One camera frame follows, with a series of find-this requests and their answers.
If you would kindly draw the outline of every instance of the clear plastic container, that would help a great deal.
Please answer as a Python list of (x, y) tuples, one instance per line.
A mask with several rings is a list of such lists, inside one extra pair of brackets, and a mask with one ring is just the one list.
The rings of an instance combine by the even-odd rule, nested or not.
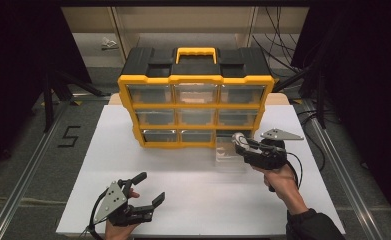
[(182, 108), (177, 110), (179, 124), (184, 125), (213, 125), (215, 109), (190, 109)]
[(142, 130), (145, 142), (176, 142), (176, 130)]
[(219, 109), (219, 125), (252, 126), (257, 113), (254, 109)]
[(174, 85), (177, 103), (216, 103), (217, 85), (181, 83)]
[(136, 109), (139, 124), (172, 125), (174, 124), (173, 109)]
[(222, 85), (220, 102), (259, 104), (263, 92), (264, 86), (261, 85)]
[(245, 172), (244, 158), (235, 152), (231, 137), (216, 137), (215, 166), (224, 172)]
[(181, 130), (182, 142), (211, 142), (212, 130)]
[(170, 85), (129, 84), (133, 103), (172, 103)]

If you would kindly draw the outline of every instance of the black tape marking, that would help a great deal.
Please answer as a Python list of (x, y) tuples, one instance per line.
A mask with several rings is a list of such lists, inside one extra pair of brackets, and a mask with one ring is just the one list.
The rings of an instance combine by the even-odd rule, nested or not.
[(68, 130), (70, 128), (80, 128), (80, 126), (68, 126), (67, 129), (65, 130), (65, 133), (63, 135), (63, 139), (73, 139), (73, 143), (69, 145), (58, 145), (59, 148), (69, 148), (69, 147), (74, 147), (74, 144), (76, 144), (77, 139), (79, 138), (78, 136), (67, 136)]

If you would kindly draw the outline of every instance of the person's left hand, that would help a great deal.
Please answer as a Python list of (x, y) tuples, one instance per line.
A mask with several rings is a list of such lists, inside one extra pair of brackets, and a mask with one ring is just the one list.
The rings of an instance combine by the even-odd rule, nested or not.
[[(138, 198), (140, 195), (130, 189), (130, 197)], [(113, 226), (109, 220), (105, 225), (105, 240), (127, 240), (133, 230), (139, 226), (139, 224), (133, 224), (126, 227)]]

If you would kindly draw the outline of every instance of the storage organizer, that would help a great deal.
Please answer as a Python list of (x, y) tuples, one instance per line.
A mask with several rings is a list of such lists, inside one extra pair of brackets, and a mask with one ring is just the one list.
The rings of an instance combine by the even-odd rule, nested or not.
[(252, 136), (274, 86), (259, 48), (133, 48), (118, 79), (142, 147), (216, 147)]

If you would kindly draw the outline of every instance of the black sleeve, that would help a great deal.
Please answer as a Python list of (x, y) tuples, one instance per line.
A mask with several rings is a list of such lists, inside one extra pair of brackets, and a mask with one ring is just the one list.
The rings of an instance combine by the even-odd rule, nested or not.
[(293, 216), (288, 213), (286, 236), (288, 240), (345, 239), (332, 219), (323, 213), (317, 213), (314, 209)]

